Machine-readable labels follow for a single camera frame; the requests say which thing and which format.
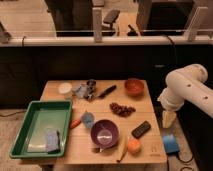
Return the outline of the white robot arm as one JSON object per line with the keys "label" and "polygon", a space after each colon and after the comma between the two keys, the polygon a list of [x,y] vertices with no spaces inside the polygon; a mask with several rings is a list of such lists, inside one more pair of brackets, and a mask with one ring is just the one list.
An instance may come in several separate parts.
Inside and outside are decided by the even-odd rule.
{"label": "white robot arm", "polygon": [[163,107],[162,126],[169,128],[175,121],[176,112],[189,101],[213,118],[213,90],[205,85],[208,72],[201,64],[191,64],[169,72],[165,78],[167,87],[158,101]]}

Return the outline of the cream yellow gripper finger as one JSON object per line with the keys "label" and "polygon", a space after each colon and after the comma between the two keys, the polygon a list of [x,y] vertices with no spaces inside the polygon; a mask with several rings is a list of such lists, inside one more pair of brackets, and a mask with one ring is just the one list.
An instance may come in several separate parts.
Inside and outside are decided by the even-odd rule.
{"label": "cream yellow gripper finger", "polygon": [[177,114],[173,111],[164,111],[162,113],[162,126],[169,128],[176,119]]}

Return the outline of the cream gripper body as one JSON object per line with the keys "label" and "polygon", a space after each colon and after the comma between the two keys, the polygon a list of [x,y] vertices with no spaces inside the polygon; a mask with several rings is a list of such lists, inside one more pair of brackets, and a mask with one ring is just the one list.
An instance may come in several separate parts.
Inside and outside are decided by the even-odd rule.
{"label": "cream gripper body", "polygon": [[183,106],[183,99],[170,88],[165,88],[158,97],[158,101],[167,111],[178,111]]}

